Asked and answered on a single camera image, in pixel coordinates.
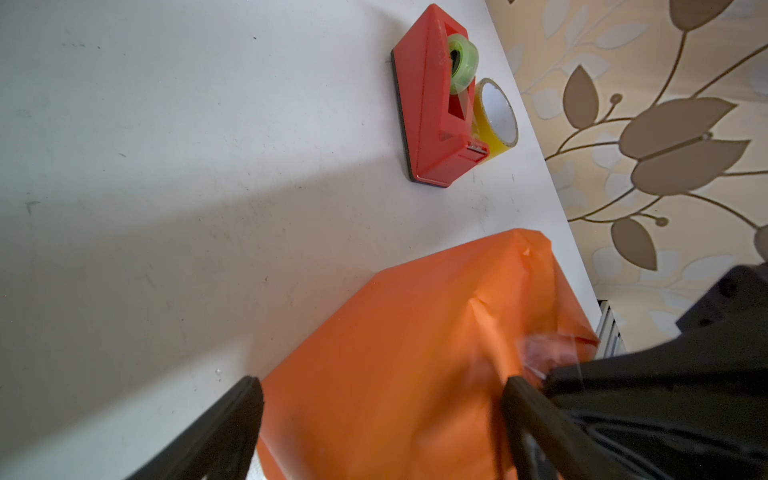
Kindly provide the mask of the clear tape roll green core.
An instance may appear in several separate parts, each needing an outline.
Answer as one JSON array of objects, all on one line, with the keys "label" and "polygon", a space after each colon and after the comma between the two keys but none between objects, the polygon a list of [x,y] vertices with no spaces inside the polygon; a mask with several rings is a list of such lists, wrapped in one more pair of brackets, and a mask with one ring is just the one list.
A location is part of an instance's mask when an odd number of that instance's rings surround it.
[{"label": "clear tape roll green core", "polygon": [[465,36],[452,34],[447,37],[451,59],[450,94],[458,95],[472,84],[479,66],[477,47]]}]

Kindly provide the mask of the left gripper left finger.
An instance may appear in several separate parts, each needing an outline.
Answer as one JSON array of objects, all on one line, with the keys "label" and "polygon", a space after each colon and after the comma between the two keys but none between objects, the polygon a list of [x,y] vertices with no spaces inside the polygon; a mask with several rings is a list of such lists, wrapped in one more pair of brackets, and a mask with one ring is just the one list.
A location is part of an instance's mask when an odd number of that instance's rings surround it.
[{"label": "left gripper left finger", "polygon": [[260,380],[243,377],[130,477],[135,480],[246,478],[263,410]]}]

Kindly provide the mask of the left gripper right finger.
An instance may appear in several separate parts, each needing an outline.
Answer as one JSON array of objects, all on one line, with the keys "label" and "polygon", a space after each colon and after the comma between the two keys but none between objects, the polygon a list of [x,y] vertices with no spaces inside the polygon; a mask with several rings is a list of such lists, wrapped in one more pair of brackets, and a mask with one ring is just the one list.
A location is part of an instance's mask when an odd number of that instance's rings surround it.
[{"label": "left gripper right finger", "polygon": [[557,477],[564,479],[628,479],[612,460],[539,390],[520,376],[507,379],[501,410],[513,464],[519,479],[537,479],[530,445],[536,444]]}]

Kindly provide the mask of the clear tape strip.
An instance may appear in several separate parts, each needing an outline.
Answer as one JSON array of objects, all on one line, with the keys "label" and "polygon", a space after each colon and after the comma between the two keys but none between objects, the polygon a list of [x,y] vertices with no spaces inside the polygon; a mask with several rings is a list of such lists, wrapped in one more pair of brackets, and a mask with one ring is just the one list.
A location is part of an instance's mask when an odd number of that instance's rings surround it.
[{"label": "clear tape strip", "polygon": [[523,377],[530,383],[542,383],[556,368],[579,362],[578,345],[573,336],[535,334],[519,342]]}]

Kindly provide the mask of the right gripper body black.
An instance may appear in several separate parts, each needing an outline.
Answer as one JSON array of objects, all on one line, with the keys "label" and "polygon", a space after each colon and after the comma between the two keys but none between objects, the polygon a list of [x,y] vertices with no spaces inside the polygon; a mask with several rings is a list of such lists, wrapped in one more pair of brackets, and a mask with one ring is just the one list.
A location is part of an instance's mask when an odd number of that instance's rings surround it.
[{"label": "right gripper body black", "polygon": [[767,266],[730,269],[658,346],[552,370],[545,395],[642,479],[767,476]]}]

